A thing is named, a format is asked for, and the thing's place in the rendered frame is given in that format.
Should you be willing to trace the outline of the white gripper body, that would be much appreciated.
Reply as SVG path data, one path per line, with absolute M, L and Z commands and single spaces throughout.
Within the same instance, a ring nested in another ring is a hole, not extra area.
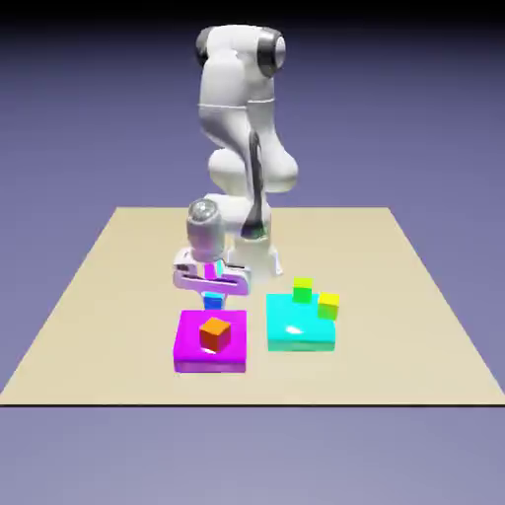
M 173 283 L 183 290 L 247 296 L 250 294 L 251 271 L 246 267 L 225 266 L 222 275 L 206 279 L 197 274 L 195 264 L 176 265 Z

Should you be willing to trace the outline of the small orange cube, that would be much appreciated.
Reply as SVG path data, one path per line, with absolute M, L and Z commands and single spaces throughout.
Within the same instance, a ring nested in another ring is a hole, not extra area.
M 231 324 L 210 318 L 199 327 L 200 347 L 214 353 L 221 352 L 231 341 Z

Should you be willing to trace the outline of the small green cube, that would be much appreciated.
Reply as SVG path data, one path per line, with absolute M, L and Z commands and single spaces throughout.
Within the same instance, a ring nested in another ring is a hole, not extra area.
M 293 279 L 293 301 L 299 304 L 310 304 L 313 296 L 313 279 L 295 277 Z

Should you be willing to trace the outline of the small yellow cube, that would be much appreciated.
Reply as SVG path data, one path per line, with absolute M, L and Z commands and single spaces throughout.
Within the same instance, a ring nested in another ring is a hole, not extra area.
M 335 321 L 339 309 L 339 295 L 321 292 L 318 298 L 318 317 L 323 320 Z

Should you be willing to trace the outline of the large magenta box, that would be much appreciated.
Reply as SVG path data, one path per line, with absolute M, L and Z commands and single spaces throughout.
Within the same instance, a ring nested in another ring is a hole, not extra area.
M 199 327 L 210 318 L 231 324 L 231 341 L 218 353 L 200 347 Z M 243 310 L 185 310 L 180 314 L 173 348 L 179 373 L 245 373 L 247 364 L 247 312 Z

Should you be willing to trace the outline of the large cyan box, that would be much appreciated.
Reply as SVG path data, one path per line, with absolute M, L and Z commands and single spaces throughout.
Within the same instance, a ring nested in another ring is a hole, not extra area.
M 319 317 L 319 295 L 297 303 L 291 294 L 266 295 L 266 336 L 269 351 L 331 352 L 335 321 Z

